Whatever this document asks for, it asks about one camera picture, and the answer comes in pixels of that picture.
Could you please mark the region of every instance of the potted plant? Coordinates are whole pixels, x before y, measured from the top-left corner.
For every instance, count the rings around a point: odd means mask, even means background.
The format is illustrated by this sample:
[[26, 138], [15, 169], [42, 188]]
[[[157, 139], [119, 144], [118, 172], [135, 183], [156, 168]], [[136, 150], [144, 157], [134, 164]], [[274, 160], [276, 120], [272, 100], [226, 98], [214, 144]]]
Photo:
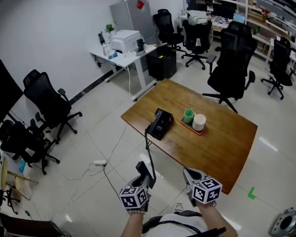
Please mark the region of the potted plant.
[[113, 36], [115, 34], [115, 28], [112, 24], [107, 24], [105, 32], [108, 33], [110, 36]]

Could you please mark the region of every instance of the green cup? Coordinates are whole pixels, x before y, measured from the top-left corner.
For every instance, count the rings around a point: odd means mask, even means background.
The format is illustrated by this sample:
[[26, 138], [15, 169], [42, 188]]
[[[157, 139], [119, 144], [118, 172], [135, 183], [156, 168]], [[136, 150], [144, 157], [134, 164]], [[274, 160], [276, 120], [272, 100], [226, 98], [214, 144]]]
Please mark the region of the green cup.
[[194, 111], [192, 109], [186, 109], [184, 111], [184, 123], [190, 124], [192, 123], [194, 118]]

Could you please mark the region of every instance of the white wall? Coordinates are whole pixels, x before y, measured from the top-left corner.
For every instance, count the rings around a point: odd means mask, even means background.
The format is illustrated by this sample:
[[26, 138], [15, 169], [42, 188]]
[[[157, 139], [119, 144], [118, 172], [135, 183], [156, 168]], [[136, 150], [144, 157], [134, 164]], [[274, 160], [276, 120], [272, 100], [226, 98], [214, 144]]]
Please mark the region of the white wall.
[[[47, 72], [68, 98], [110, 70], [89, 54], [98, 33], [112, 22], [109, 5], [120, 0], [3, 0], [0, 3], [0, 59], [23, 87], [32, 69]], [[37, 108], [22, 97], [13, 107], [25, 122]]]

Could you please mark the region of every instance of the white cup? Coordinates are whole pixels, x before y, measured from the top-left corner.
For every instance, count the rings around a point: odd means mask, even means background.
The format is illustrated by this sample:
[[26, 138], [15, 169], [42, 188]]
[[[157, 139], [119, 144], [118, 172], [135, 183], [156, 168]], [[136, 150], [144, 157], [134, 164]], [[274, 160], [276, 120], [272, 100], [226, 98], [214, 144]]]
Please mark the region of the white cup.
[[203, 114], [196, 114], [193, 120], [193, 129], [195, 131], [201, 131], [204, 129], [206, 123], [206, 117]]

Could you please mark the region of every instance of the person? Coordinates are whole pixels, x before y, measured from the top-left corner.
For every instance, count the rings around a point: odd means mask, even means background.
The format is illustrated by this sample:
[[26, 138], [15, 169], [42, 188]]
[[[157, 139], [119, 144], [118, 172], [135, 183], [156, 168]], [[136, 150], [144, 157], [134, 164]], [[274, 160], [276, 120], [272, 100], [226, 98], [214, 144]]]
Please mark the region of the person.
[[121, 237], [191, 237], [198, 236], [195, 229], [203, 233], [210, 229], [225, 228], [220, 237], [237, 237], [236, 230], [221, 216], [211, 204], [196, 202], [200, 213], [184, 211], [182, 204], [176, 204], [174, 212], [149, 219], [143, 225], [145, 208], [130, 216]]

